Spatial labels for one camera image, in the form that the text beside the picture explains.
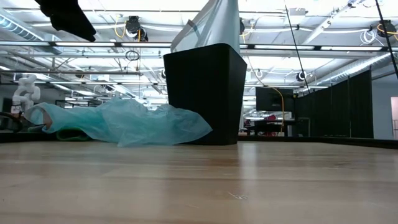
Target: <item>black trash can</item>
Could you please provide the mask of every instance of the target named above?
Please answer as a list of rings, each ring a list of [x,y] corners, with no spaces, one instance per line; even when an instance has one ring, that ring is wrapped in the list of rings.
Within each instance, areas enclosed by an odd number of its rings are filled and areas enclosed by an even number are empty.
[[[247,64],[228,44],[164,55],[170,105],[200,114],[213,131],[189,144],[238,140]]]

